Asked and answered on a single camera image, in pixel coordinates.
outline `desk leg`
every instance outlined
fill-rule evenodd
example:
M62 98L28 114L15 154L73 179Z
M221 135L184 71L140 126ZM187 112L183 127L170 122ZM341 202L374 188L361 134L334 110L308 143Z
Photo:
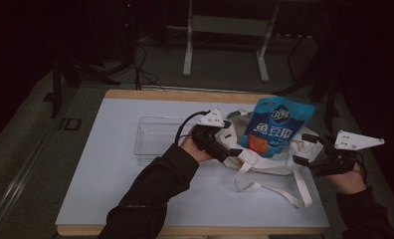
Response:
M187 49L185 50L184 77L191 76L191 63L193 61L193 1L188 2L188 26L187 26Z
M262 48L256 51L257 62L259 64L259 71L260 71L260 76L262 78L262 82L267 82L269 80L268 70L266 68L266 62L265 62L265 53L266 53L266 49L268 48L269 40L272 37L272 32L274 30L275 21L278 17L278 13L279 13L279 6L275 8L271 21L269 22L269 26L265 35L265 41L263 43Z

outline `transparent container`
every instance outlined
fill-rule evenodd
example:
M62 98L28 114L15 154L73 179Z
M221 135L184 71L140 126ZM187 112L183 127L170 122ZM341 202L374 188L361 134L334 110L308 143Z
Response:
M155 157L161 156L172 143L184 118L177 117L142 117L138 124L134 154L141 165L149 164ZM191 119L182 129L180 135L186 135L197 119Z

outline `gray floor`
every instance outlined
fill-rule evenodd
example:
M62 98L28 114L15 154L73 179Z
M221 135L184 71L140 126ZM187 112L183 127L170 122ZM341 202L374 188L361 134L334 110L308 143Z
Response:
M151 39L142 40L146 58L141 82L156 81L165 90L204 89L210 91L240 91L270 93L293 84L287 64L287 55L295 40L274 38L269 46L266 61L271 80L262 83L258 72L254 49L236 48L228 44L196 42L192 75L182 76L184 60L184 38L172 34L166 46L151 44ZM315 45L307 40L301 50L293 56L296 73L309 61ZM137 50L137 60L144 52ZM122 84L120 89L133 89L134 71L113 76ZM143 86L147 89L159 87ZM14 117L0 134L0 201L9 189L19 188L7 208L0 207L0 238L61 238L56 234L55 220L68 190L77 163L82 155L88 135L93 126L99 105L107 89L85 77L78 89L64 86L64 107L55 119L51 119L52 105L43 102L46 93L52 90L52 74L38 82L29 98L20 106ZM307 102L310 87L301 89L290 98ZM319 134L327 133L323 122L324 102L316 104L317 111L308 127ZM335 129L362 133L338 94L333 121ZM81 119L79 130L58 130L62 118ZM394 197L370 150L363 150L369 172L369 183L374 185L377 201L389 208L389 219L394 225ZM17 174L24 168L29 171L24 177ZM314 179L326 210L330 228L324 238L341 238L344 224L340 219L334 200L335 189L324 178ZM319 239L320 235L283 236L271 238Z

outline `potato chip bag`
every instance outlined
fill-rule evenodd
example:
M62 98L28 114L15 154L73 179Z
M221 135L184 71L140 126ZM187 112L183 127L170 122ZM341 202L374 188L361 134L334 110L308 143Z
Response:
M262 157L272 157L288 145L314 111L315 106L283 97L262 98L238 143Z

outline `person's left hand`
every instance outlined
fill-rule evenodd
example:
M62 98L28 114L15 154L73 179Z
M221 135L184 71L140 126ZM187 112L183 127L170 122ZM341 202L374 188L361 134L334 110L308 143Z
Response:
M180 145L185 151L187 151L197 162L206 161L213 159L213 156L209 153L198 149L191 136L186 136L184 141Z

